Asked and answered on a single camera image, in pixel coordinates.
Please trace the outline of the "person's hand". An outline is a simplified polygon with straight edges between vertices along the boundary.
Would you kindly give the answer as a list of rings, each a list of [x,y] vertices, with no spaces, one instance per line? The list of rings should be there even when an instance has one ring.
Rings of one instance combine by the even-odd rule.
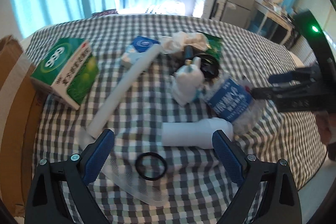
[[[316,112],[315,121],[322,143],[325,145],[335,143],[335,113]]]

